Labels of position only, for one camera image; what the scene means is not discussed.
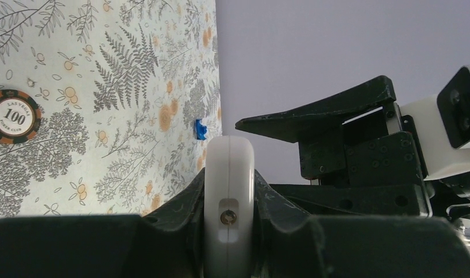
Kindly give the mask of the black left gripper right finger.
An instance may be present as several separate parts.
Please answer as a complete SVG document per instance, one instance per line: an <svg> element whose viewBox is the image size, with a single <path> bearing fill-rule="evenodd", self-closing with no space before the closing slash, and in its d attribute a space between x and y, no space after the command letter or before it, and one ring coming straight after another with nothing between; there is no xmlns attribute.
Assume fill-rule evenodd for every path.
<svg viewBox="0 0 470 278"><path fill-rule="evenodd" d="M255 277L470 277L470 247L445 220L311 215L254 175Z"/></svg>

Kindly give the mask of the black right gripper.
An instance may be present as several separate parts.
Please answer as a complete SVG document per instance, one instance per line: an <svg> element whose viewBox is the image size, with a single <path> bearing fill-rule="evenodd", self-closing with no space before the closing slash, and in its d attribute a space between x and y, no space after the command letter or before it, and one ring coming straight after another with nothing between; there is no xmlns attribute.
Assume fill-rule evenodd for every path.
<svg viewBox="0 0 470 278"><path fill-rule="evenodd" d="M317 185L271 187L311 214L430 217L417 134L394 101L392 80L379 75L313 103L240 119L235 129L298 142L301 176Z"/></svg>

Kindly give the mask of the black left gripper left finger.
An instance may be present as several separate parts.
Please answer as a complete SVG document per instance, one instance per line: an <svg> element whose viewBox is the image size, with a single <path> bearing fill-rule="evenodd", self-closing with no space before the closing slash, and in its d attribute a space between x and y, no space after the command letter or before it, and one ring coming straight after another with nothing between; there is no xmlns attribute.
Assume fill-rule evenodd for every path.
<svg viewBox="0 0 470 278"><path fill-rule="evenodd" d="M153 212L0 218L0 277L199 277L204 172Z"/></svg>

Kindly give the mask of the white red remote control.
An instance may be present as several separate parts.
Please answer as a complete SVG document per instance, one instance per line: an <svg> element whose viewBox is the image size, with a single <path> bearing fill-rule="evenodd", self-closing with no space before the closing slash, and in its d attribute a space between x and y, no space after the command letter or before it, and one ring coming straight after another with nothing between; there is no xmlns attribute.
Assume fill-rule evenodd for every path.
<svg viewBox="0 0 470 278"><path fill-rule="evenodd" d="M254 150L243 137L207 145L204 177L204 277L251 277Z"/></svg>

